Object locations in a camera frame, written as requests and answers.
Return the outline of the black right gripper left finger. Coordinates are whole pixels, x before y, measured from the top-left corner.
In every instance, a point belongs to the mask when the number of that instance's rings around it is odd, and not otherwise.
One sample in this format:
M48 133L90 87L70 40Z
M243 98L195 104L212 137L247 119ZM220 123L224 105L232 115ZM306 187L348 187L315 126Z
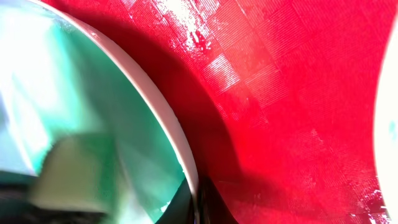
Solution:
M186 179L155 224L195 224L192 195Z

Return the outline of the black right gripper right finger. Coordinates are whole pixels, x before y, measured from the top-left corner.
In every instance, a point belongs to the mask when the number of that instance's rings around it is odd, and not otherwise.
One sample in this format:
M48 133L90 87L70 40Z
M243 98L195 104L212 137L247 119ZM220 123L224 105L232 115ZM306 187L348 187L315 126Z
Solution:
M238 224L209 177L200 181L198 210L200 224Z

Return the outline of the green and yellow sponge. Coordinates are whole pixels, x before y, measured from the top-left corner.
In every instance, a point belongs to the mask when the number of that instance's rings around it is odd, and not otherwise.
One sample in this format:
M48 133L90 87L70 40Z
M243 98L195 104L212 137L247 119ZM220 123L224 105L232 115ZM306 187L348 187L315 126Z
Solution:
M47 153L29 202L46 210L119 215L116 144L106 134L74 134Z

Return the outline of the white plate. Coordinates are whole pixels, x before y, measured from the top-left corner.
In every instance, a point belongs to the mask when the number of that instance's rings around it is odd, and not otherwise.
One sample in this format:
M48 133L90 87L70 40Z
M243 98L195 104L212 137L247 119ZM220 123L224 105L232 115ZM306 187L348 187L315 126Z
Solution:
M392 223L397 223L397 18L382 61L374 113L374 155L379 185Z

